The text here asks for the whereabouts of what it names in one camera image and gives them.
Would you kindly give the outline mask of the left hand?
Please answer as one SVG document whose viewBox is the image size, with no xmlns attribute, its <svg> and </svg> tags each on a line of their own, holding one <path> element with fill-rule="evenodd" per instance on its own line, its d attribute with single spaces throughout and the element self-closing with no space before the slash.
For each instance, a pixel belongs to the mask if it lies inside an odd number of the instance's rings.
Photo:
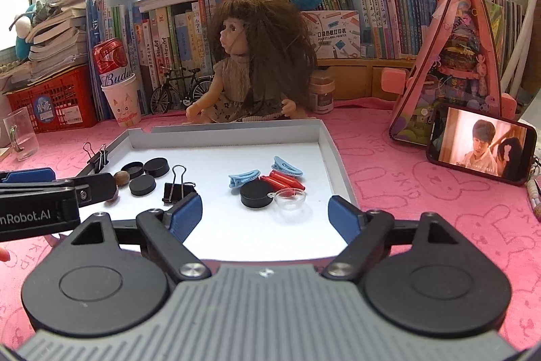
<svg viewBox="0 0 541 361">
<path fill-rule="evenodd" d="M 10 260 L 9 252 L 5 248 L 0 247 L 0 261 L 7 262 L 9 260 Z"/>
</svg>

